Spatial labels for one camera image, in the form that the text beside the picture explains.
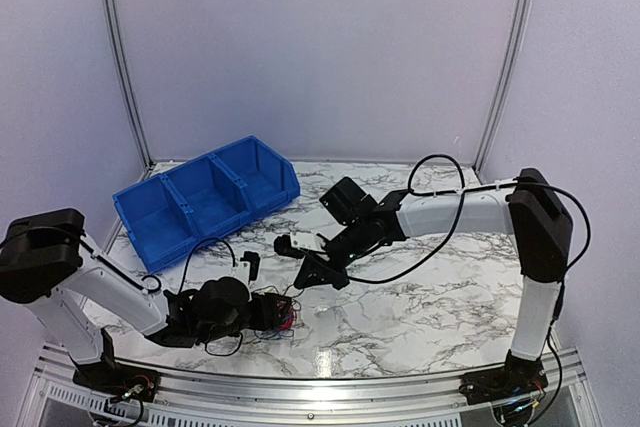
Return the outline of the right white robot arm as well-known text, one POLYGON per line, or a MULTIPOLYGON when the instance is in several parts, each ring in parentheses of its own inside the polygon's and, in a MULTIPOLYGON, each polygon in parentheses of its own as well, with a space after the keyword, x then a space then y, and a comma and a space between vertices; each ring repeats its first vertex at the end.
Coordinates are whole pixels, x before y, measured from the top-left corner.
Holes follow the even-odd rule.
POLYGON ((495 385, 515 395, 534 378, 533 363, 543 352, 560 305, 567 271, 573 220, 558 190, 541 173, 527 168, 511 181, 419 195, 409 189, 376 201, 351 178, 335 184, 320 202, 343 229, 335 237, 293 234, 293 257, 301 266, 298 290, 330 285, 340 290, 352 282, 348 267, 377 248, 410 238, 455 233, 510 236, 523 277, 516 331, 495 385))

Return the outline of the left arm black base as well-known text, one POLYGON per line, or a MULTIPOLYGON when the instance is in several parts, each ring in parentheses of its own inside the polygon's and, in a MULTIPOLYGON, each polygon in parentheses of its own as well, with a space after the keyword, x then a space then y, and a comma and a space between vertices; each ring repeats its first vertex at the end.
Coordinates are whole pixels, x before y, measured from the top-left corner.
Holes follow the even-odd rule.
POLYGON ((120 401, 125 399, 126 392, 141 387, 140 392, 133 392, 131 396, 143 402, 152 402, 158 389, 159 373, 117 362, 113 340, 104 328, 101 329, 101 336, 102 353, 98 361, 78 364, 71 358, 75 367, 73 382, 94 391, 110 394, 120 401))

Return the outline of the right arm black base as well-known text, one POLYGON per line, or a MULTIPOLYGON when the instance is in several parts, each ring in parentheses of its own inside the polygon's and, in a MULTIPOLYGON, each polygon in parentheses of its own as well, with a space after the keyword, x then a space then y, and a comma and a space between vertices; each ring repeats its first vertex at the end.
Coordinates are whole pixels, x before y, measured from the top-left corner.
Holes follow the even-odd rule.
POLYGON ((476 405, 532 392, 541 393, 547 386, 548 379, 540 357, 529 361, 508 351, 501 366, 463 374, 458 391, 469 405, 476 405))

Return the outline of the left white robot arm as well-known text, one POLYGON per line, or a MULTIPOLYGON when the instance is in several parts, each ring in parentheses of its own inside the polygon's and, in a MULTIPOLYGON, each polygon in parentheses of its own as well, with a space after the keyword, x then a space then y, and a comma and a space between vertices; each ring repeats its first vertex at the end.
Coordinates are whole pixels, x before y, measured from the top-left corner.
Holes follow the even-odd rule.
POLYGON ((244 275, 206 281, 172 293, 125 274, 67 208, 12 221, 1 242, 1 296, 29 309, 106 392, 125 385, 126 370, 110 357, 108 336, 76 303, 81 295, 119 316, 148 341, 174 349, 276 331, 287 323, 289 297, 250 291, 244 275))

